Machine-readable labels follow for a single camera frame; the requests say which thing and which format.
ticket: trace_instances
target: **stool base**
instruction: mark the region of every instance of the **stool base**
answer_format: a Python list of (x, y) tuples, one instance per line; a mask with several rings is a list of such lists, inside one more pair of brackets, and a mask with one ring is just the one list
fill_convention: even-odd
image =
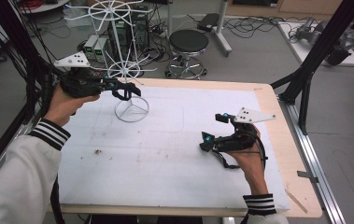
[(200, 79), (200, 76), (205, 76), (207, 71), (198, 59), (179, 56), (171, 60), (164, 74), (166, 77), (176, 77), (177, 79)]

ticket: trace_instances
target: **black stool seat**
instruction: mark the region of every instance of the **black stool seat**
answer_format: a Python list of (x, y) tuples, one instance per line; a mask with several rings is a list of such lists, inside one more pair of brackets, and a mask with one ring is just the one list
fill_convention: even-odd
[(208, 38), (194, 30), (179, 30), (169, 37), (171, 47), (181, 52), (199, 52), (208, 46)]

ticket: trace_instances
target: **desk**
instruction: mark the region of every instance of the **desk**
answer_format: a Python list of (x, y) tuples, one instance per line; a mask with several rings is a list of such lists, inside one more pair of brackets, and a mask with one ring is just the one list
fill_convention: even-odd
[[(141, 86), (142, 89), (142, 95), (145, 97), (145, 90), (149, 90), (150, 88), (158, 88), (163, 89), (163, 90), (168, 90), (168, 91), (180, 91), (182, 94), (183, 91), (189, 92), (189, 91), (201, 91), (205, 92), (205, 94), (208, 94), (208, 99), (210, 103), (214, 105), (216, 110), (220, 110), (219, 113), (223, 112), (228, 112), (230, 114), (235, 114), (237, 111), (223, 111), (223, 106), (224, 105), (236, 105), (237, 108), (239, 108), (242, 104), (257, 104), (257, 106), (260, 108), (261, 111), (267, 111), (271, 112), (273, 114), (276, 114), (277, 119), (260, 123), (259, 128), (260, 130), (267, 130), (267, 136), (265, 137), (268, 141), (271, 142), (271, 148), (274, 151), (274, 157), (276, 158), (277, 165), (279, 168), (279, 173), (282, 176), (283, 179), (283, 186), (285, 187), (285, 195), (287, 199), (287, 203), (289, 204), (290, 210), (286, 211), (286, 215), (289, 217), (319, 217), (321, 216), (322, 212), (319, 207), (319, 202), (317, 199), (317, 196), (311, 186), (311, 183), (308, 179), (298, 177), (296, 172), (297, 171), (304, 171), (304, 166), (302, 164), (302, 161), (300, 159), (299, 153), (296, 149), (296, 146), (293, 142), (292, 136), (290, 134), (290, 130), (288, 128), (287, 122), (284, 119), (284, 116), (282, 114), (282, 111), (280, 110), (278, 101), (275, 97), (275, 94), (272, 90), (272, 88), (267, 85), (267, 84), (249, 84), (249, 83), (231, 83), (231, 82), (211, 82), (211, 81), (192, 81), (192, 80), (169, 80), (169, 79), (146, 79), (142, 78), (139, 79), (140, 82), (144, 84), (144, 86)], [(211, 92), (222, 92), (222, 91), (241, 91), (244, 92), (245, 94), (248, 95), (254, 95), (256, 96), (257, 102), (247, 102), (245, 99), (228, 99), (225, 98), (222, 102), (217, 102), (215, 99), (218, 99), (215, 96), (211, 97)], [(168, 97), (167, 94), (164, 92), (159, 91), (156, 97), (149, 97), (147, 100), (149, 101), (149, 105), (151, 105), (151, 101), (154, 98), (158, 99), (164, 99)], [(103, 197), (107, 196), (107, 193), (112, 191), (112, 189), (115, 188), (120, 188), (117, 187), (117, 185), (120, 185), (118, 182), (113, 182), (113, 186), (106, 187), (106, 189), (103, 189), (103, 186), (100, 186), (102, 183), (103, 185), (107, 185), (106, 182), (109, 179), (113, 178), (114, 174), (120, 175), (122, 172), (125, 172), (124, 170), (118, 170), (119, 166), (115, 166), (113, 168), (109, 168), (108, 170), (96, 170), (97, 172), (100, 172), (101, 174), (98, 173), (98, 175), (103, 175), (103, 173), (107, 173), (107, 179), (102, 179), (98, 180), (96, 179), (97, 175), (94, 173), (88, 174), (88, 170), (93, 168), (94, 166), (98, 166), (99, 164), (110, 164), (112, 162), (118, 162), (118, 154), (113, 151), (113, 153), (109, 153), (110, 149), (106, 148), (106, 144), (101, 143), (99, 141), (107, 141), (107, 139), (110, 139), (112, 141), (112, 145), (121, 145), (122, 141), (120, 139), (112, 139), (112, 132), (113, 135), (115, 136), (116, 133), (118, 134), (125, 134), (131, 139), (139, 139), (141, 138), (141, 142), (139, 144), (142, 145), (141, 148), (153, 148), (152, 151), (147, 151), (149, 153), (154, 153), (155, 155), (157, 154), (160, 157), (162, 157), (164, 160), (165, 158), (172, 159), (172, 157), (176, 157), (177, 155), (173, 151), (163, 151), (159, 150), (157, 147), (156, 142), (145, 142), (145, 138), (140, 137), (139, 132), (131, 132), (131, 127), (129, 126), (130, 124), (125, 124), (124, 128), (122, 129), (112, 129), (111, 125), (112, 122), (117, 123), (117, 121), (113, 120), (112, 121), (112, 115), (113, 111), (105, 111), (101, 110), (101, 105), (96, 104), (96, 103), (91, 103), (92, 105), (88, 106), (85, 105), (83, 108), (81, 108), (77, 115), (72, 118), (70, 123), (68, 123), (67, 126), (65, 126), (66, 130), (70, 131), (72, 134), (72, 138), (68, 141), (68, 143), (65, 145), (63, 149), (63, 161), (62, 165), (60, 168), (60, 200), (62, 203), (62, 210), (65, 213), (105, 213), (105, 214), (137, 214), (137, 215), (184, 215), (184, 216), (213, 216), (213, 217), (240, 217), (243, 216), (246, 213), (246, 210), (242, 208), (225, 208), (225, 207), (214, 207), (214, 206), (202, 206), (202, 205), (189, 205), (189, 206), (184, 206), (183, 204), (179, 204), (178, 206), (163, 206), (163, 204), (167, 204), (168, 202), (159, 202), (161, 206), (146, 206), (142, 205), (145, 202), (135, 202), (135, 204), (127, 203), (125, 205), (107, 205), (107, 204), (90, 204), (85, 202), (84, 204), (79, 203), (79, 200), (85, 201), (87, 198), (94, 198), (98, 197), (95, 196), (95, 194), (98, 193), (98, 190), (92, 191), (90, 188), (95, 188), (97, 189), (98, 186), (101, 190), (101, 195)], [(185, 105), (186, 108), (188, 107), (193, 107), (194, 105), (188, 105), (188, 103)], [(180, 112), (177, 110), (177, 108), (166, 108), (167, 105), (164, 105), (164, 111), (165, 110), (170, 110), (174, 109), (173, 111), (176, 112), (176, 115)], [(204, 111), (200, 111), (201, 108), (198, 108), (197, 113), (190, 113), (190, 114), (185, 114), (185, 116), (191, 116), (192, 118), (189, 119), (201, 119), (202, 116), (205, 114)], [(149, 116), (154, 115), (154, 116), (159, 116), (161, 117), (158, 110), (156, 108), (153, 108), (152, 110), (149, 111)], [(149, 119), (149, 117), (146, 117), (144, 120), (139, 121), (138, 123), (144, 122), (146, 119)], [(179, 129), (180, 127), (176, 127), (178, 123), (174, 123), (172, 118), (169, 119), (169, 123), (165, 123), (163, 127), (158, 127), (163, 129), (170, 129), (169, 133), (172, 132), (173, 128)], [(96, 123), (94, 126), (96, 127), (95, 130), (91, 130), (92, 127), (87, 127), (85, 124), (86, 123)], [(202, 127), (202, 131), (208, 131), (209, 133), (215, 133), (217, 134), (217, 129), (218, 127), (227, 127), (227, 130), (230, 132), (233, 131), (233, 127), (231, 124), (222, 124), (219, 122), (215, 121), (215, 116), (212, 115), (210, 116), (210, 119), (207, 121), (207, 125)], [(178, 146), (185, 144), (184, 142), (189, 142), (189, 139), (180, 139), (180, 136), (175, 133), (175, 140), (170, 140), (170, 146)], [(84, 146), (81, 143), (84, 143), (84, 139), (89, 139), (89, 142), (93, 139), (97, 139), (96, 145), (93, 148), (83, 148), (83, 150), (80, 150), (78, 146)], [(102, 152), (100, 155), (94, 154), (94, 150), (101, 149)], [(139, 151), (141, 154), (137, 155), (129, 155), (128, 150), (129, 148), (123, 148), (124, 152), (127, 153), (127, 157), (124, 158), (125, 162), (132, 162), (132, 164), (138, 164), (141, 161), (149, 161), (152, 164), (159, 165), (159, 161), (157, 160), (157, 157), (146, 157), (142, 151)], [(215, 157), (213, 157), (210, 154), (202, 154), (202, 157), (206, 157), (207, 159), (213, 160), (212, 167), (219, 168), (220, 171), (224, 172), (223, 174), (229, 174), (231, 171), (223, 170), (221, 165), (216, 161)], [(194, 165), (196, 162), (199, 161), (189, 161), (189, 157), (184, 157), (180, 161), (186, 164), (186, 166), (189, 165)], [(200, 175), (205, 174), (205, 170), (210, 170), (208, 167), (203, 166), (203, 171), (200, 174), (197, 174), (198, 178), (200, 178)], [(245, 183), (243, 179), (243, 175), (241, 171), (234, 171), (238, 172), (237, 175), (240, 175), (240, 178), (238, 181), (241, 181), (241, 183), (221, 183), (225, 185), (225, 197), (227, 197), (227, 191), (230, 191), (231, 189), (229, 188), (229, 184), (232, 185), (233, 188), (244, 188), (244, 186), (247, 184)], [(124, 179), (120, 182), (123, 182), (121, 186), (125, 189), (122, 189), (123, 191), (127, 190), (129, 188), (129, 183), (133, 183), (131, 179), (129, 178), (133, 174), (128, 174), (124, 173)], [(142, 181), (146, 181), (144, 176), (141, 176)], [(214, 178), (221, 178), (221, 176), (214, 175)], [(195, 197), (200, 194), (200, 192), (205, 192), (206, 188), (208, 186), (196, 186), (197, 188), (191, 189), (191, 194), (194, 193), (192, 197)], [(84, 189), (88, 190), (89, 193), (86, 191), (79, 191), (79, 189)], [(124, 200), (125, 202), (131, 200), (134, 197), (139, 197), (139, 194), (155, 194), (150, 191), (150, 189), (146, 189), (143, 192), (130, 192), (129, 195), (126, 195), (125, 197), (120, 197), (117, 200)]]

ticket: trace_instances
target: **wire stand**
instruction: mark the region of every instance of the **wire stand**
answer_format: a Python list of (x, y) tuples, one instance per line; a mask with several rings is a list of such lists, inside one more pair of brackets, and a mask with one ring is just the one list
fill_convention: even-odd
[[(142, 3), (143, 0), (140, 1), (132, 1), (132, 2), (122, 2), (122, 1), (117, 1), (117, 0), (106, 0), (106, 1), (98, 1), (95, 0), (96, 3), (93, 4), (91, 7), (71, 7), (71, 8), (85, 8), (88, 10), (88, 13), (86, 15), (76, 17), (76, 18), (65, 18), (66, 20), (78, 20), (81, 18), (85, 17), (91, 17), (92, 18), (92, 26), (94, 27), (95, 34), (97, 37), (100, 35), (98, 32), (101, 30), (101, 28), (104, 25), (104, 21), (109, 21), (112, 23), (112, 29), (113, 29), (113, 34), (114, 34), (114, 39), (116, 42), (116, 46), (118, 49), (118, 56), (120, 58), (119, 62), (115, 62), (115, 60), (109, 55), (108, 52), (104, 52), (102, 46), (101, 51), (102, 55), (105, 58), (108, 58), (108, 60), (105, 61), (106, 69), (105, 68), (95, 68), (92, 67), (93, 69), (96, 70), (102, 70), (106, 71), (106, 76), (105, 77), (121, 77), (124, 79), (124, 82), (129, 82), (132, 80), (135, 80), (139, 84), (143, 85), (139, 80), (136, 78), (139, 77), (142, 73), (146, 71), (155, 71), (156, 69), (149, 69), (149, 70), (143, 70), (139, 66), (142, 62), (146, 61), (149, 58), (149, 55), (138, 61), (138, 54), (136, 53), (136, 45), (135, 45), (135, 33), (134, 33), (134, 25), (132, 24), (132, 19), (131, 19), (131, 12), (141, 12), (141, 13), (149, 13), (150, 11), (142, 11), (142, 10), (135, 10), (131, 9), (130, 5), (132, 4), (137, 4), (137, 3)], [(100, 21), (100, 24), (98, 28), (95, 25), (95, 21)], [(118, 37), (118, 31), (116, 29), (116, 23), (115, 21), (124, 21), (129, 27), (130, 27), (130, 32), (132, 34), (132, 44), (129, 47), (128, 53), (123, 57), (121, 48), (120, 48), (120, 41)], [(120, 109), (119, 106), (125, 106), (129, 105), (125, 108)], [(137, 113), (136, 109), (139, 108), (141, 110), (141, 113)], [(149, 104), (148, 102), (141, 98), (141, 97), (133, 97), (131, 98), (128, 102), (123, 102), (120, 101), (118, 104), (115, 106), (115, 114), (118, 117), (118, 119), (123, 120), (125, 122), (137, 122), (143, 119), (144, 117), (147, 116), (149, 112)]]
[(118, 119), (132, 123), (144, 119), (149, 113), (149, 103), (144, 98), (133, 96), (129, 101), (119, 101), (115, 106)]

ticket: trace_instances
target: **person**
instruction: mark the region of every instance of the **person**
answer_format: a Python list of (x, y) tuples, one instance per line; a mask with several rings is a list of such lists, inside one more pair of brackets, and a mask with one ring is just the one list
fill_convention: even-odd
[[(48, 113), (27, 135), (9, 145), (5, 163), (0, 168), (0, 223), (42, 223), (50, 203), (50, 194), (61, 162), (61, 149), (71, 136), (62, 127), (85, 103), (99, 95), (72, 98), (56, 86)], [(248, 151), (256, 152), (254, 146)], [(244, 196), (248, 215), (244, 223), (288, 223), (274, 207), (264, 180), (260, 155), (230, 152), (251, 187)]]

